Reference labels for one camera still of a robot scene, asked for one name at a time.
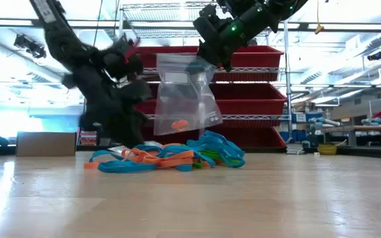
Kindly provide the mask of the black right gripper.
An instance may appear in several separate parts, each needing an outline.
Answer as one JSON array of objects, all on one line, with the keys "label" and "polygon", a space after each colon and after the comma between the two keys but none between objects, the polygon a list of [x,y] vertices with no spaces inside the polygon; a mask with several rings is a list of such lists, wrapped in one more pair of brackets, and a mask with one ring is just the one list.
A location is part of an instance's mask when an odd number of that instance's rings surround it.
[{"label": "black right gripper", "polygon": [[233,52],[247,45],[257,35],[257,12],[246,11],[234,18],[220,19],[219,38],[211,41],[199,40],[197,56],[208,63],[230,72],[233,67]]}]

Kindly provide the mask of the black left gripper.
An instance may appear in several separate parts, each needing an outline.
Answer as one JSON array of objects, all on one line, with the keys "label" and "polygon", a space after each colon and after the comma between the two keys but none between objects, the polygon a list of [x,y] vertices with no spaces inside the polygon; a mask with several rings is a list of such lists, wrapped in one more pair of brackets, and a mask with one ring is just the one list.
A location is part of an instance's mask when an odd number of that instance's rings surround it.
[{"label": "black left gripper", "polygon": [[[61,63],[69,70],[62,85],[77,88],[85,97],[88,109],[128,110],[134,105],[153,98],[148,83],[138,76],[143,65],[136,53],[124,63],[123,54],[128,48],[138,47],[140,39],[125,36],[108,48],[100,50],[73,36],[61,39]],[[85,131],[100,128],[111,140],[126,147],[143,144],[142,128],[146,116],[134,109],[129,112],[94,111],[79,117],[79,127]]]}]

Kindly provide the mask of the orange rubber band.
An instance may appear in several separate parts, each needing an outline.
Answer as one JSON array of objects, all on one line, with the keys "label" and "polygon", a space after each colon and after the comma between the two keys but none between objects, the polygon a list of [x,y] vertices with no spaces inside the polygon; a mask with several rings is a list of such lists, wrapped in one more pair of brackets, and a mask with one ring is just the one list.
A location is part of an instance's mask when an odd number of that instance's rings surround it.
[{"label": "orange rubber band", "polygon": [[187,150],[180,153],[151,153],[142,157],[142,163],[155,165],[157,169],[174,168],[177,170],[191,170],[193,164],[193,151]]},{"label": "orange rubber band", "polygon": [[[133,152],[132,149],[125,149],[122,153],[121,156],[124,157],[124,160],[122,161],[133,161],[135,163],[142,163],[142,159],[140,159],[140,156],[138,152]],[[118,159],[115,159],[112,155],[102,155],[98,156],[95,158],[93,163],[85,162],[83,167],[85,169],[97,169],[98,170],[98,165],[102,162],[107,162],[107,161],[119,161]]]},{"label": "orange rubber band", "polygon": [[176,120],[171,124],[171,127],[178,132],[182,132],[189,128],[189,122],[187,120]]}]

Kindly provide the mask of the green rubber band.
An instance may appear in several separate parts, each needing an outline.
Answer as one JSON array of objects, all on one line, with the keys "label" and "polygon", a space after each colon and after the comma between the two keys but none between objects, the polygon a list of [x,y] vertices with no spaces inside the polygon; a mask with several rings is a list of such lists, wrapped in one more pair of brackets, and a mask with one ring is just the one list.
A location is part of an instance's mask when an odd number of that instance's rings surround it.
[{"label": "green rubber band", "polygon": [[215,165],[223,165],[231,168],[240,168],[245,164],[245,160],[242,157],[221,155],[217,151],[205,150],[201,151],[200,154],[200,157],[193,158],[192,167],[195,169],[210,169],[211,165],[208,159],[213,160]]}]

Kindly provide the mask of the small parts drawer cabinet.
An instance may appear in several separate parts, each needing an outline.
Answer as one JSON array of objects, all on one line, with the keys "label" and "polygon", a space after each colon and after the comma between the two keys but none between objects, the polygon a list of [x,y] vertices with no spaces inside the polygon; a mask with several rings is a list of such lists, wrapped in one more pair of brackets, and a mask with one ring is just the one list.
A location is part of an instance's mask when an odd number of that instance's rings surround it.
[{"label": "small parts drawer cabinet", "polygon": [[96,131],[80,131],[79,133],[80,145],[97,145],[97,132]]}]

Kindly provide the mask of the small cardboard box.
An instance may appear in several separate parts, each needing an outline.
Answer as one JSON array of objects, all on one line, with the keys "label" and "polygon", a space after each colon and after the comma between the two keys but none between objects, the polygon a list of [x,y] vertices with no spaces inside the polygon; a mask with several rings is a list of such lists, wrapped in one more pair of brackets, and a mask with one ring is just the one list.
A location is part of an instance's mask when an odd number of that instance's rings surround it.
[{"label": "small cardboard box", "polygon": [[76,152],[75,132],[19,132],[17,157],[66,157]]}]

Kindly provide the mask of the blue storage crate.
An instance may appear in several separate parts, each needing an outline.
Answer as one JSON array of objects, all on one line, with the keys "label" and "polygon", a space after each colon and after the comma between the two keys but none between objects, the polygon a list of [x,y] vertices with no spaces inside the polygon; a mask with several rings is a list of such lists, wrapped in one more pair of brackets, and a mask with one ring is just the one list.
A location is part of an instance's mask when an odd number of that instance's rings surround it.
[{"label": "blue storage crate", "polygon": [[322,113],[293,113],[292,123],[309,123],[312,118],[321,118]]}]

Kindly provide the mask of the black ceiling fixture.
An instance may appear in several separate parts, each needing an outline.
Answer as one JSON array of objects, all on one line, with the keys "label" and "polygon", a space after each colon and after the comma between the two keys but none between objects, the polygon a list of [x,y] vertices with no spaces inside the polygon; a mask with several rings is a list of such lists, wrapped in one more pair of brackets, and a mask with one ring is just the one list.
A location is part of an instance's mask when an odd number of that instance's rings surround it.
[{"label": "black ceiling fixture", "polygon": [[33,58],[46,58],[46,50],[43,45],[28,39],[24,34],[18,34],[14,41],[14,46],[21,50],[25,50]]}]

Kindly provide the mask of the ceiling light strip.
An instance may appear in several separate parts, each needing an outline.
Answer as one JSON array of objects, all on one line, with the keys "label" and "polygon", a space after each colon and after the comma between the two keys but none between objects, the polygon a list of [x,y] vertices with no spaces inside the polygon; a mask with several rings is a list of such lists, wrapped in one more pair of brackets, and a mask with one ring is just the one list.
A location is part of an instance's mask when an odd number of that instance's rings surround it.
[{"label": "ceiling light strip", "polygon": [[381,30],[381,24],[323,24],[332,30]]},{"label": "ceiling light strip", "polygon": [[[118,26],[118,20],[69,20],[67,22],[72,27],[113,27]],[[0,26],[38,26],[41,22],[38,19],[0,19]]]}]

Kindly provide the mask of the wooden workbench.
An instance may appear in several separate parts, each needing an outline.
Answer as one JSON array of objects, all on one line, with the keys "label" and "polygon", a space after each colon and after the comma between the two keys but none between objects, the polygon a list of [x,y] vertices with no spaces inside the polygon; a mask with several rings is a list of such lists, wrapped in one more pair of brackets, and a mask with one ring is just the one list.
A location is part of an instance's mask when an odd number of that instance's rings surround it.
[{"label": "wooden workbench", "polygon": [[330,127],[322,128],[321,131],[324,134],[332,132],[347,132],[348,145],[350,147],[357,146],[356,132],[381,132],[381,126],[339,126],[339,127]]}]

